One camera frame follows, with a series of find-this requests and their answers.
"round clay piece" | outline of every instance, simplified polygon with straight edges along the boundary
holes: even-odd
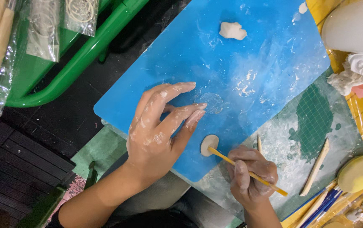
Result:
[[[342,223],[336,221],[324,226],[324,228],[346,228],[346,227]]]
[[[219,142],[218,136],[216,135],[206,136],[201,142],[201,147],[200,147],[201,154],[206,157],[212,155],[212,153],[208,150],[208,147],[216,149],[218,147],[218,142]]]
[[[344,192],[363,189],[363,156],[351,159],[338,173],[338,185]]]

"clay-covered hand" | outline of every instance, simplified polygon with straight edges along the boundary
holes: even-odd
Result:
[[[248,173],[252,171],[265,181],[276,184],[277,167],[273,162],[266,160],[258,150],[243,145],[231,150],[228,158],[236,163],[235,168],[232,165],[228,166],[232,180],[232,195],[246,210],[256,207],[257,203],[264,202],[273,194],[273,189],[255,180]]]
[[[143,187],[148,187],[171,169],[205,114],[206,103],[183,107],[167,104],[195,87],[195,82],[179,82],[158,85],[143,93],[129,128],[129,158],[124,164],[135,170],[136,178],[140,178]],[[170,113],[160,121],[164,112]],[[183,126],[172,138],[184,120]]]

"paintbrush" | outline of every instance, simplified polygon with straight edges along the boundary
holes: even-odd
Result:
[[[218,152],[216,149],[212,148],[212,147],[208,147],[208,151],[210,151],[211,153],[219,156],[220,158],[224,159],[225,161],[231,163],[233,166],[235,166],[235,162],[232,161],[231,159],[227,158],[225,155],[221,154],[220,152]],[[275,190],[276,192],[280,193],[283,196],[287,196],[287,192],[285,192],[284,190],[282,190],[281,188],[277,187],[276,185],[273,185],[267,181],[265,181],[264,179],[262,179],[260,176],[256,175],[254,172],[249,171],[249,175],[253,178],[255,178],[256,180],[260,181],[262,184],[269,186],[270,188],[272,188],[273,190]]]

